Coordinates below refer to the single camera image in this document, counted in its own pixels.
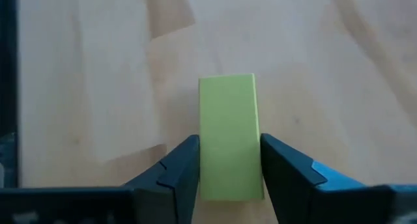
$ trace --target wooden surface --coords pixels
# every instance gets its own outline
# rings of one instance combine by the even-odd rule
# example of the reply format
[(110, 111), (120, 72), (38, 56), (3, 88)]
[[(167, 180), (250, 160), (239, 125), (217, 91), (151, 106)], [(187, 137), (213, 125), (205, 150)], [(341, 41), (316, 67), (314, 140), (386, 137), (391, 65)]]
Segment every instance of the wooden surface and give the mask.
[[(417, 0), (20, 0), (23, 185), (121, 184), (198, 133), (198, 77), (248, 72), (262, 132), (366, 184), (417, 183), (416, 10)], [(268, 199), (197, 199), (194, 222), (276, 219)]]

